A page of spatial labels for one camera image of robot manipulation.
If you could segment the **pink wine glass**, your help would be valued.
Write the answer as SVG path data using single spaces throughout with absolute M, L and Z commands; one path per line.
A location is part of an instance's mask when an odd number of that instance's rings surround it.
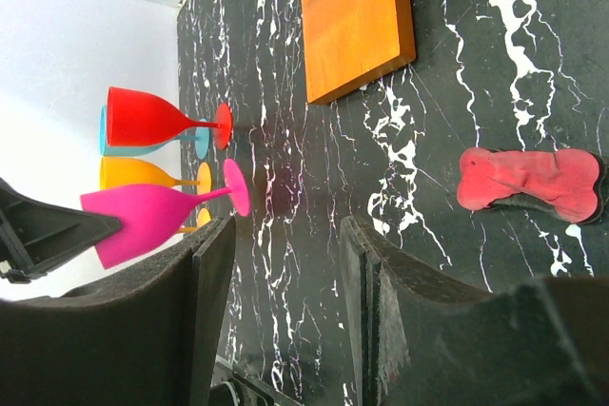
M 237 212 L 246 217 L 250 198 L 241 168 L 227 159 L 223 172 L 225 186 L 202 195 L 158 184 L 129 184 L 82 195 L 84 210 L 116 217 L 121 223 L 118 232 L 95 244 L 103 267 L 110 269 L 156 249 L 178 231 L 196 206 L 221 196 L 229 196 Z

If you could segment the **yellow-base orange wine glass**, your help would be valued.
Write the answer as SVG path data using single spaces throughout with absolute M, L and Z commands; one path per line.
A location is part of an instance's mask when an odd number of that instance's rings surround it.
M 181 233 L 181 234 L 192 233 L 192 232 L 198 230 L 199 228 L 203 227 L 210 221 L 211 221 L 211 216 L 210 216 L 209 211 L 206 208 L 203 208 L 199 211 L 199 213 L 197 215 L 197 224 L 195 226 L 183 226 L 178 230 L 178 233 Z

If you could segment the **blue wine glass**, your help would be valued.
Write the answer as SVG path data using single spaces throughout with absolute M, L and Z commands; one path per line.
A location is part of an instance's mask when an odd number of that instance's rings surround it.
M 152 146 L 110 146 L 107 139 L 107 107 L 102 106 L 101 108 L 98 145 L 103 157 L 141 157 L 155 152 L 173 141 L 194 143 L 197 158 L 203 160 L 210 144 L 209 129 L 197 127 L 194 134 L 180 134 L 169 141 Z

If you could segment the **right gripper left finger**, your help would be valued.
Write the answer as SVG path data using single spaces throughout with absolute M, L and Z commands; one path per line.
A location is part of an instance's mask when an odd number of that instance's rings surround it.
M 207 405 L 236 222 L 58 298 L 1 304 L 5 405 Z

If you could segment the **red wine glass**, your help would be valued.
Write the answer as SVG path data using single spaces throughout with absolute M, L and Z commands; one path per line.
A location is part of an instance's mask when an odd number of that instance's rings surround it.
M 114 147 L 157 145 L 195 127 L 215 129 L 214 142 L 219 148 L 226 148 L 232 136 L 233 116 L 226 103 L 218 106 L 213 121 L 198 121 L 162 97 L 109 87 L 106 108 L 107 140 Z

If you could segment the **yellow-base amber wine glass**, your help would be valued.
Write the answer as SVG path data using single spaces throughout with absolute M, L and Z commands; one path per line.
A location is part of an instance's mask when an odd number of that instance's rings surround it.
M 207 193 L 212 187 L 211 171 L 207 163 L 195 180 L 176 179 L 156 164 L 123 157 L 103 157 L 100 163 L 99 187 L 101 190 L 130 184 L 155 184 L 164 187 L 193 185 L 198 193 Z

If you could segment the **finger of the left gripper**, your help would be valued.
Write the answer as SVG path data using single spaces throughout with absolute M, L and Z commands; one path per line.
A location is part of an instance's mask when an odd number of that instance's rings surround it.
M 29 283 L 118 233 L 113 216 L 42 203 L 1 182 L 1 277 Z

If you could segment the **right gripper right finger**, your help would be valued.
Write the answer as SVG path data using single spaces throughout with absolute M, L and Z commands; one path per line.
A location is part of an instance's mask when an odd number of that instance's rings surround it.
M 499 294 L 455 280 L 365 220 L 340 255 L 361 405 L 604 405 L 608 280 L 532 279 Z

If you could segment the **red bow hair clip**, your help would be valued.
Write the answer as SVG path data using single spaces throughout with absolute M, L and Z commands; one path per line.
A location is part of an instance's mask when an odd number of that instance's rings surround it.
M 466 149 L 458 203 L 471 211 L 495 207 L 537 209 L 570 223 L 590 223 L 604 209 L 608 163 L 576 148 L 553 152 Z

